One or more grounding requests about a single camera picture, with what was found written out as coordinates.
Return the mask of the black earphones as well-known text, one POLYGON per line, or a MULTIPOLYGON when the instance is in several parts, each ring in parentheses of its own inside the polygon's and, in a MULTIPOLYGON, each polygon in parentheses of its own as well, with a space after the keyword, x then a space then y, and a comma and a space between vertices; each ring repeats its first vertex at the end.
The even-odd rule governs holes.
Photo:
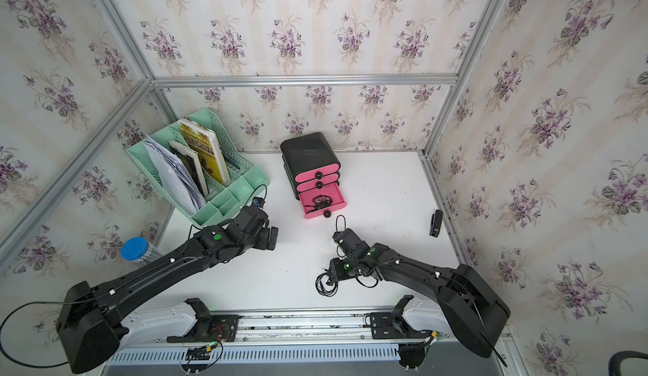
POLYGON ((320 274, 315 280, 317 293, 325 298, 332 298, 339 289, 339 282, 333 279, 327 272, 320 274))
POLYGON ((312 209, 312 212, 326 210, 332 205, 332 203, 333 199, 329 195, 317 195, 312 199, 310 208, 312 209))

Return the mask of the pink bottom drawer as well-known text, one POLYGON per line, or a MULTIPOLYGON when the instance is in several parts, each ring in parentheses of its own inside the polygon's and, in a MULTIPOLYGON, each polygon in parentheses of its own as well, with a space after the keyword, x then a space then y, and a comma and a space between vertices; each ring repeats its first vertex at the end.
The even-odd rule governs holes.
POLYGON ((329 218, 334 212, 342 210, 347 206, 347 202, 344 199, 338 183, 325 185, 321 189, 312 189, 307 190, 306 192, 302 192, 299 195, 299 200, 304 210, 305 219, 312 219, 316 217, 329 218), (310 204, 312 203, 312 199, 317 195, 329 195, 333 199, 332 205, 326 210, 312 212, 310 204))

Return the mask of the pink top drawer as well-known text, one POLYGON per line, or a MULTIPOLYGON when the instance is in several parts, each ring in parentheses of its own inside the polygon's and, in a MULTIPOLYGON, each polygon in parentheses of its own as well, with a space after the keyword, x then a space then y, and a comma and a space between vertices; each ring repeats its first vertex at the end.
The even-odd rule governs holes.
POLYGON ((297 175, 295 176, 295 181, 297 183, 305 183, 311 180, 320 180, 324 176, 337 173, 339 169, 340 169, 339 163, 332 163, 322 167, 317 167, 301 173, 297 173, 297 175))

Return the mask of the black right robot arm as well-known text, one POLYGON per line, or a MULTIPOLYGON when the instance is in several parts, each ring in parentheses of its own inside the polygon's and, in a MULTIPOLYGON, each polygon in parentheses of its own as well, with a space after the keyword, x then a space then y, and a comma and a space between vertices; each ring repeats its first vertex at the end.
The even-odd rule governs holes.
POLYGON ((408 258, 384 244, 369 246, 352 229, 333 235, 341 256, 316 279, 316 290, 324 297, 337 293, 339 283, 372 277, 419 293, 440 306, 450 332, 470 352, 489 357, 496 352, 511 310, 504 300, 471 266, 432 266, 408 258))

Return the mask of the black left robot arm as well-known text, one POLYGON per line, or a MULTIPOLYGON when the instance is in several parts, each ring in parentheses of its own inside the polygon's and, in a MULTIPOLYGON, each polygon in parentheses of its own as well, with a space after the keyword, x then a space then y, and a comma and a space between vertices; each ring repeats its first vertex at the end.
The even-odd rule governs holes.
POLYGON ((131 331, 126 318, 190 276, 232 261, 248 249, 273 250, 278 228, 260 207, 242 207, 233 219, 198 230, 170 253, 136 271, 91 286, 81 281, 65 294, 55 330, 73 374, 106 362, 131 331))

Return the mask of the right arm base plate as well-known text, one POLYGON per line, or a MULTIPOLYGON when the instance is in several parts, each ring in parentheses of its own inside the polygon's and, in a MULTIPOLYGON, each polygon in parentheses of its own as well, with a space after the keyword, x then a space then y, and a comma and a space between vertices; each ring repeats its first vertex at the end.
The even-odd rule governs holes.
POLYGON ((432 317, 424 317, 422 320, 406 319, 406 309, 414 309, 414 296, 409 294, 403 296, 391 312, 374 312, 364 317, 364 325, 371 329, 372 340, 407 340, 432 338, 435 332, 440 331, 439 327, 444 322, 439 322, 435 317, 437 312, 432 312, 432 317))

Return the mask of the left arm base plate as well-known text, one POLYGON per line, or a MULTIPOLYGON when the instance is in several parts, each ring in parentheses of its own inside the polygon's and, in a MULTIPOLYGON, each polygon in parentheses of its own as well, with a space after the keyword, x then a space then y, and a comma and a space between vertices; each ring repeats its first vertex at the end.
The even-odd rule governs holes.
POLYGON ((168 343, 234 342, 241 317, 210 311, 200 298, 185 300, 193 311, 194 323, 182 334, 167 337, 168 343))

